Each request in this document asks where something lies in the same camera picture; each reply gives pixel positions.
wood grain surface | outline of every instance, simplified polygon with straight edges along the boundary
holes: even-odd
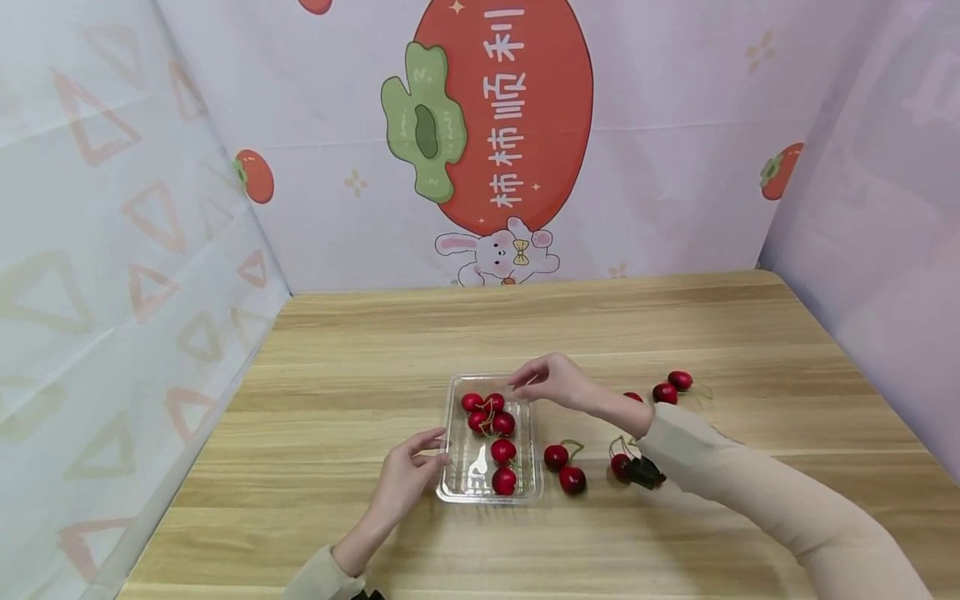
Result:
[[[960,490],[762,271],[294,298],[120,598],[278,598],[363,513],[387,450],[443,420],[454,374],[510,372],[552,350],[643,396],[690,371],[714,393],[690,408],[855,501],[935,597],[960,598]],[[812,597],[747,519],[669,482],[616,484],[617,432],[535,408],[541,445],[587,445],[588,492],[567,498],[549,475],[533,508],[431,492],[377,554],[372,586],[390,600]]]

clear plastic container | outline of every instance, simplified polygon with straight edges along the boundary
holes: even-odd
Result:
[[[497,464],[490,455],[496,437],[473,432],[467,425],[469,413],[461,406],[464,394],[475,392],[486,398],[499,392],[505,400],[504,411],[514,416],[516,428],[509,438],[516,446],[511,468],[516,473],[513,495],[497,495],[491,478]],[[514,396],[506,375],[458,375],[450,382],[446,399],[446,445],[450,462],[444,467],[437,496],[444,502],[522,506],[543,495],[542,464],[534,440],[533,406]]]

beige sleeve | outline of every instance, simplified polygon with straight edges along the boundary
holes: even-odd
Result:
[[[890,534],[850,500],[699,416],[658,404],[637,447],[681,490],[737,511],[789,549],[821,600],[932,598]]]
[[[330,549],[321,548],[297,571],[282,600],[350,600],[363,591],[365,577],[347,576],[333,560]]]

bunny illustration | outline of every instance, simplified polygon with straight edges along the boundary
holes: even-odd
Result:
[[[507,228],[485,237],[469,233],[445,233],[437,238],[437,252],[449,256],[473,252],[472,262],[460,268],[460,285],[486,285],[496,279],[501,285],[523,283],[534,273],[554,273],[560,258],[549,253],[553,234],[545,229],[531,231],[518,217],[507,220]]]

white backdrop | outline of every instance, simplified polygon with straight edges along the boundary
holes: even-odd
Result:
[[[831,86],[761,262],[960,479],[960,6],[884,1],[876,15],[878,36]]]
[[[864,2],[160,6],[305,292],[753,267]]]
[[[288,296],[147,0],[0,20],[0,597],[110,598]]]

